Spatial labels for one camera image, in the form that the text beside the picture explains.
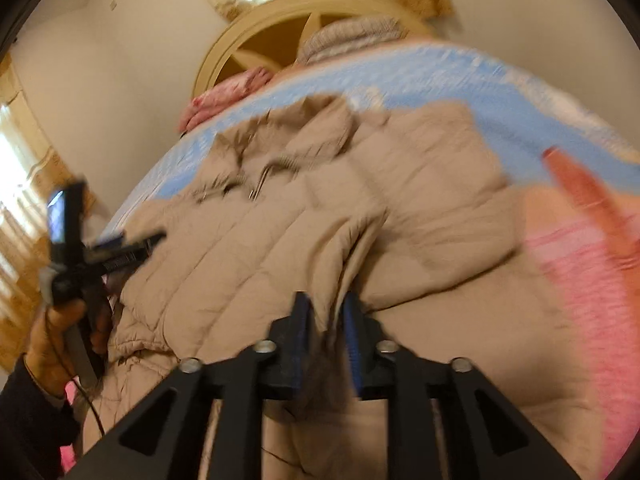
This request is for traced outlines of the dark sleeved left forearm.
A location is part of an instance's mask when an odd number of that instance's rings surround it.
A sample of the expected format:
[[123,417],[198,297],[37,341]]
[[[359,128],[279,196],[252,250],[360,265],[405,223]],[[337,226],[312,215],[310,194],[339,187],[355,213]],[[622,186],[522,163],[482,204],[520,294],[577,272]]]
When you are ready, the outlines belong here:
[[43,391],[19,358],[1,391],[1,477],[62,478],[61,450],[79,433],[68,401]]

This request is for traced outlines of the person's left hand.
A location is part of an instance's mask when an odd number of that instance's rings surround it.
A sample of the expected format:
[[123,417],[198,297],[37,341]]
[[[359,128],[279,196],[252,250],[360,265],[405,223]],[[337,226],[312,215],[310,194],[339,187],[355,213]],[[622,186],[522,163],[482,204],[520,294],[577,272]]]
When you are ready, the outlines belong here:
[[65,396],[66,385],[76,376],[65,334],[86,314],[82,299],[67,304],[45,304],[30,331],[24,362],[39,387],[54,396]]

